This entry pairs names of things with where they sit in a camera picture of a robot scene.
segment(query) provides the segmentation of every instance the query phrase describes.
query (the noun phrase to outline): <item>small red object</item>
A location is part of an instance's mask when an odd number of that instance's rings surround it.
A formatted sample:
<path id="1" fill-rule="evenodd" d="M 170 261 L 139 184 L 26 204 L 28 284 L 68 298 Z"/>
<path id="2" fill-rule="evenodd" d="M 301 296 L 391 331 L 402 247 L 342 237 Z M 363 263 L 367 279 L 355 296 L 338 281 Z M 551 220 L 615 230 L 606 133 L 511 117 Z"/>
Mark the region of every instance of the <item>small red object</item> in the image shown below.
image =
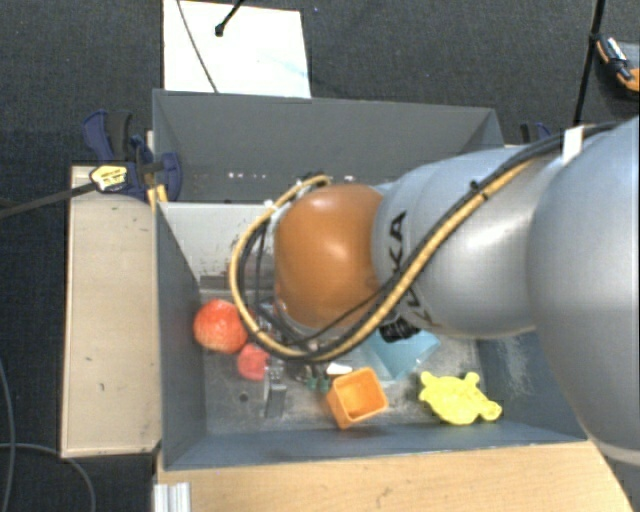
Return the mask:
<path id="1" fill-rule="evenodd" d="M 221 299 L 213 299 L 198 310 L 193 336 L 204 347 L 224 354 L 238 352 L 249 337 L 236 306 Z"/>
<path id="2" fill-rule="evenodd" d="M 238 354 L 238 372 L 248 380 L 263 380 L 269 353 L 247 343 Z"/>

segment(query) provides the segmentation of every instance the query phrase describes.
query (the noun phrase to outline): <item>wooden table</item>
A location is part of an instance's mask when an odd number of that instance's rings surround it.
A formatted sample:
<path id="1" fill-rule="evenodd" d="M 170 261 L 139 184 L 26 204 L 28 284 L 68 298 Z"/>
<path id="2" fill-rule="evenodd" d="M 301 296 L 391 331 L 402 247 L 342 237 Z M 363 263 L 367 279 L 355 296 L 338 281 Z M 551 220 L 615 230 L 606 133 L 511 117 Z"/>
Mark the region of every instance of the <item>wooden table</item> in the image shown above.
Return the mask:
<path id="1" fill-rule="evenodd" d="M 164 472 L 193 512 L 629 512 L 590 442 L 404 457 Z"/>

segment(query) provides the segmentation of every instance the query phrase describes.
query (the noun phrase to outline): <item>yellow cable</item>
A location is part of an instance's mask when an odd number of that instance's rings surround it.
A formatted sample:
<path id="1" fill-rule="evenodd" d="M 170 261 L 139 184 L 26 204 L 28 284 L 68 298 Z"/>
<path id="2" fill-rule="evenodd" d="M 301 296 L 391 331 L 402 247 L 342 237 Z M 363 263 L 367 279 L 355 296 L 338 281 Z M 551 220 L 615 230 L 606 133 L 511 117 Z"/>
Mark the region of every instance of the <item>yellow cable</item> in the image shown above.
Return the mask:
<path id="1" fill-rule="evenodd" d="M 467 201 L 457 212 L 455 212 L 443 225 L 436 231 L 436 233 L 427 241 L 427 243 L 420 250 L 416 259 L 411 263 L 409 268 L 404 272 L 400 281 L 394 289 L 389 293 L 389 295 L 384 299 L 384 301 L 378 306 L 378 309 L 372 314 L 372 316 L 358 329 L 353 336 L 351 336 L 344 343 L 340 344 L 338 347 L 333 350 L 317 357 L 309 357 L 310 361 L 313 362 L 325 362 L 334 359 L 345 352 L 348 352 L 356 345 L 358 345 L 361 341 L 367 338 L 380 323 L 387 317 L 387 315 L 391 312 L 391 310 L 400 302 L 404 294 L 407 292 L 409 287 L 413 284 L 415 279 L 418 277 L 422 269 L 429 262 L 432 256 L 435 254 L 436 250 L 442 245 L 442 243 L 453 233 L 467 218 L 469 218 L 489 197 L 496 194 L 500 189 L 506 186 L 509 182 L 511 182 L 520 172 L 529 166 L 531 160 L 523 162 L 522 164 L 517 165 L 516 167 L 510 169 L 499 178 L 495 179 L 491 183 L 489 183 L 486 187 L 481 190 L 478 190 L 477 193 Z M 268 220 L 279 208 L 281 208 L 284 204 L 286 204 L 290 199 L 295 197 L 295 195 L 302 189 L 312 186 L 314 184 L 328 184 L 330 183 L 329 178 L 326 176 L 317 176 L 310 180 L 307 180 L 289 191 L 287 191 L 281 198 L 274 203 L 274 205 L 267 210 L 263 215 L 258 217 L 247 229 L 244 235 L 240 238 L 236 247 L 234 248 L 233 254 L 231 256 L 231 263 L 229 265 L 229 284 L 231 287 L 231 294 L 233 295 L 233 300 L 238 307 L 240 315 L 242 319 L 246 323 L 247 327 L 251 331 L 251 333 L 256 336 L 260 341 L 262 341 L 265 346 L 271 348 L 273 351 L 285 355 L 285 356 L 293 356 L 293 357 L 302 357 L 309 356 L 307 352 L 303 352 L 300 350 L 292 349 L 286 345 L 279 343 L 277 340 L 271 338 L 267 333 L 260 329 L 260 326 L 254 320 L 251 313 L 248 311 L 245 306 L 240 291 L 238 289 L 237 283 L 237 269 L 238 269 L 238 260 L 240 259 L 240 255 L 244 250 L 244 247 L 247 244 L 247 241 L 251 237 L 251 235 L 266 221 Z"/>

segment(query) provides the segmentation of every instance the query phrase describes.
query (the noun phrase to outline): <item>orange ball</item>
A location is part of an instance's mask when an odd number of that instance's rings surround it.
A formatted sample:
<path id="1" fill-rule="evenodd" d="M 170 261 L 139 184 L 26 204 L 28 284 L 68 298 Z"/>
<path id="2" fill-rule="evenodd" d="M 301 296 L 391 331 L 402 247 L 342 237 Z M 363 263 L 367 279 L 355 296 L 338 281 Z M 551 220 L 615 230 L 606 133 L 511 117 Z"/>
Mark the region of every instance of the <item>orange ball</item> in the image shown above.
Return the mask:
<path id="1" fill-rule="evenodd" d="M 213 299 L 196 313 L 193 320 L 193 336 L 209 350 L 234 354 L 244 346 L 249 334 L 234 304 Z"/>

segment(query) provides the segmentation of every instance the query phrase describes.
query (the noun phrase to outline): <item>yellow toy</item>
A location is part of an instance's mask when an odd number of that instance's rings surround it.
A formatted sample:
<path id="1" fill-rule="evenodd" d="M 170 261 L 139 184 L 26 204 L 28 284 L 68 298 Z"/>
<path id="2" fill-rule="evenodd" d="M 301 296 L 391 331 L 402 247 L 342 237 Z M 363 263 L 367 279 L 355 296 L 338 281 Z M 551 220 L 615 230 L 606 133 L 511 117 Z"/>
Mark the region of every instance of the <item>yellow toy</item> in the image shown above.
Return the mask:
<path id="1" fill-rule="evenodd" d="M 444 421 L 453 425 L 470 425 L 478 415 L 485 421 L 495 421 L 502 414 L 502 407 L 489 400 L 476 384 L 480 376 L 469 372 L 464 379 L 435 377 L 422 372 L 420 380 L 424 389 L 418 399 L 428 403 Z"/>

